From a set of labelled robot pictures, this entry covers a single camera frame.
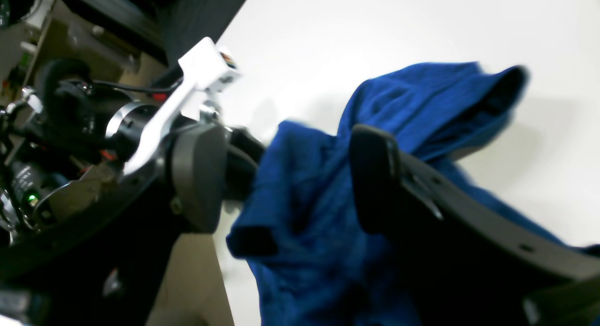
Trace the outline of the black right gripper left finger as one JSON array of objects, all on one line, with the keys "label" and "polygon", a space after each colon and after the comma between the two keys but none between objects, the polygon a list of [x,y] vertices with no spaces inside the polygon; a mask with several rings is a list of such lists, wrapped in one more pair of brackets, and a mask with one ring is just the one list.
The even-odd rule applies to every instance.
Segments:
[{"label": "black right gripper left finger", "polygon": [[1,315],[20,326],[143,326],[174,244],[219,221],[221,125],[169,134],[158,157],[82,212],[1,248]]}]

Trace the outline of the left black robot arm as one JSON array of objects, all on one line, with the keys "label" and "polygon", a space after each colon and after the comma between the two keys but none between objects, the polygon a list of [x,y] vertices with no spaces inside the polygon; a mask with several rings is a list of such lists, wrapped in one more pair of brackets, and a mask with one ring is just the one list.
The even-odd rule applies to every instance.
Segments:
[{"label": "left black robot arm", "polygon": [[218,93],[181,77],[165,100],[93,81],[79,59],[46,64],[28,96],[1,113],[1,229],[17,240],[49,231],[217,228],[241,201],[265,146],[221,119]]}]

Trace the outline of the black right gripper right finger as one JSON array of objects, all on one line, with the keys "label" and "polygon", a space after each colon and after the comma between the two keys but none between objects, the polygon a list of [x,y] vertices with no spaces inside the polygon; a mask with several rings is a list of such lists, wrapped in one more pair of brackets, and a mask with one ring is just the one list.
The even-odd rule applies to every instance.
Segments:
[{"label": "black right gripper right finger", "polygon": [[472,199],[357,125],[349,143],[362,228],[384,236],[425,326],[591,326],[599,320],[600,263]]}]

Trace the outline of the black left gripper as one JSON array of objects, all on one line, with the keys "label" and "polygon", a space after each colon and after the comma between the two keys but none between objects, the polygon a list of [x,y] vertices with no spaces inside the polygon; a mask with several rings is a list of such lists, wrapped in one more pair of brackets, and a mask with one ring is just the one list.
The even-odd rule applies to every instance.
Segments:
[{"label": "black left gripper", "polygon": [[[130,102],[109,119],[105,128],[107,151],[118,163],[128,162],[142,144],[144,129],[158,112],[158,105]],[[225,133],[213,107],[201,106],[195,118],[178,112],[165,136],[151,151],[150,163],[223,163]],[[255,173],[265,145],[248,129],[227,127],[228,151],[225,200],[244,201],[252,191]]]}]

